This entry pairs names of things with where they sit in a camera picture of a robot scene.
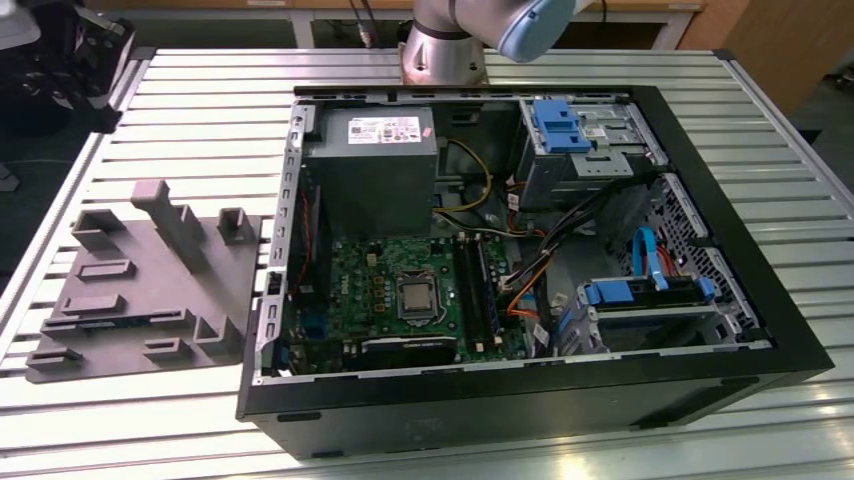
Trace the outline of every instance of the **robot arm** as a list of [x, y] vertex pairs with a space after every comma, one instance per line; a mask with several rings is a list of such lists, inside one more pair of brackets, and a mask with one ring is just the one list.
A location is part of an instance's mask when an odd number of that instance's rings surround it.
[[404, 79], [419, 84], [483, 80], [483, 44], [516, 62], [535, 60], [592, 0], [417, 0], [403, 53]]

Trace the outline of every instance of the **cpu socket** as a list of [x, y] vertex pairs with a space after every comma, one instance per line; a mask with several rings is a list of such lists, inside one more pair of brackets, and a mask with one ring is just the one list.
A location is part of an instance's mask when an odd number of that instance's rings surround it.
[[397, 318], [413, 327], [423, 327], [439, 316], [436, 279], [423, 272], [397, 277]]

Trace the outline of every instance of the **power supply label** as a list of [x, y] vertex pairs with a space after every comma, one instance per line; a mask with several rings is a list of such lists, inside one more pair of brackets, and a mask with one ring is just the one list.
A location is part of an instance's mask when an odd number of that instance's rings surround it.
[[421, 141], [417, 117], [353, 118], [347, 128], [347, 143], [351, 145]]

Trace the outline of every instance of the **wooden cabinet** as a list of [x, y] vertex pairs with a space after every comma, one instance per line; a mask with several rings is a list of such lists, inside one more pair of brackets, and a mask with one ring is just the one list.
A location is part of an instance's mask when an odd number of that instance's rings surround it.
[[854, 46], [851, 0], [708, 0], [679, 49], [724, 48], [784, 113]]

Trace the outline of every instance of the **red wire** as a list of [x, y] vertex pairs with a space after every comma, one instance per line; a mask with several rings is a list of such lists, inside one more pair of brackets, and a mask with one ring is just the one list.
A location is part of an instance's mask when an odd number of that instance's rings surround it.
[[663, 259], [664, 268], [667, 269], [667, 275], [675, 275], [677, 273], [676, 264], [669, 257], [667, 249], [661, 245], [659, 245], [656, 250]]
[[296, 279], [296, 285], [293, 286], [293, 290], [290, 290], [290, 295], [296, 293], [296, 288], [302, 283], [302, 279], [305, 278], [305, 272], [308, 271], [308, 264], [311, 263], [311, 228], [308, 228], [308, 197], [305, 196], [305, 192], [300, 192], [300, 196], [302, 198], [302, 230], [305, 232], [305, 261], [302, 262], [302, 268], [298, 271], [298, 277]]
[[[516, 211], [509, 210], [509, 212], [507, 212], [507, 230], [509, 230], [509, 233], [527, 233], [524, 230], [519, 230], [516, 228], [513, 224], [515, 218], [516, 218]], [[533, 235], [536, 235], [537, 237], [545, 236], [545, 232], [541, 231], [539, 228], [533, 229], [531, 233], [533, 233]]]

